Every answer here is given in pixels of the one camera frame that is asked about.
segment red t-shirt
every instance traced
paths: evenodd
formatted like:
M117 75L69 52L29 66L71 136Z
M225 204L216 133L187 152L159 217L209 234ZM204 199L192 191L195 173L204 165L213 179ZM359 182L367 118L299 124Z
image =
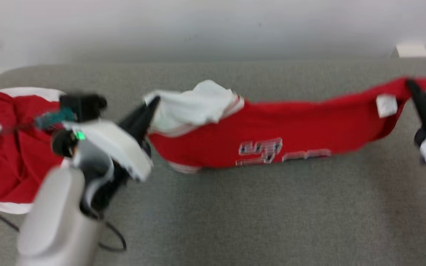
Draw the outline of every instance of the red t-shirt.
M11 96L0 92L3 128L30 123L34 117L58 109L58 101L48 101L37 95ZM47 171L63 160L52 152L50 143L50 134L35 128L0 135L0 202L25 204L33 201Z
M405 79L318 103L245 102L219 123L178 137L151 133L149 139L182 172L347 153L392 131L411 96ZM426 89L426 78L416 82ZM395 115L379 117L376 98L381 94L396 97Z

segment gray fabric surface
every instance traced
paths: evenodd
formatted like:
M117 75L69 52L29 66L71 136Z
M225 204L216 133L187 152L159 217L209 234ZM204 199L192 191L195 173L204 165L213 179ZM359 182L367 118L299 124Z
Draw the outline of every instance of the gray fabric surface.
M316 101L401 75L426 76L426 59L39 66L2 74L0 88L99 92L105 117L120 119L149 91L205 79L251 101ZM154 153L149 181L130 183L109 211L128 252L100 251L95 265L426 265L418 126L409 103L391 135L355 153L195 175ZM109 233L103 239L117 244ZM0 266L15 256L16 235L0 223Z

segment clothing label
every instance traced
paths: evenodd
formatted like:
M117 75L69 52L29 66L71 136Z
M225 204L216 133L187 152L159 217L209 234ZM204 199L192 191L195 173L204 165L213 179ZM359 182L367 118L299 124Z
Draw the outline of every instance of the clothing label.
M376 98L377 113L380 118L392 116L397 113L397 100L390 94L381 94Z

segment red cloth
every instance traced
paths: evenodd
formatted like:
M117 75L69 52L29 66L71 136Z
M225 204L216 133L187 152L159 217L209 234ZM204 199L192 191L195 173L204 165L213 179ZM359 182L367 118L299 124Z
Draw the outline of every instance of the red cloth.
M0 93L0 123L13 127L47 111L59 109L58 102L39 96L11 97ZM0 135L0 202L30 203L47 171L59 165L47 132L30 128Z
M417 79L426 89L426 78ZM376 97L396 96L395 115L379 118ZM387 136L410 98L405 78L320 103L245 102L237 113L179 137L149 139L174 168L221 168L347 153Z

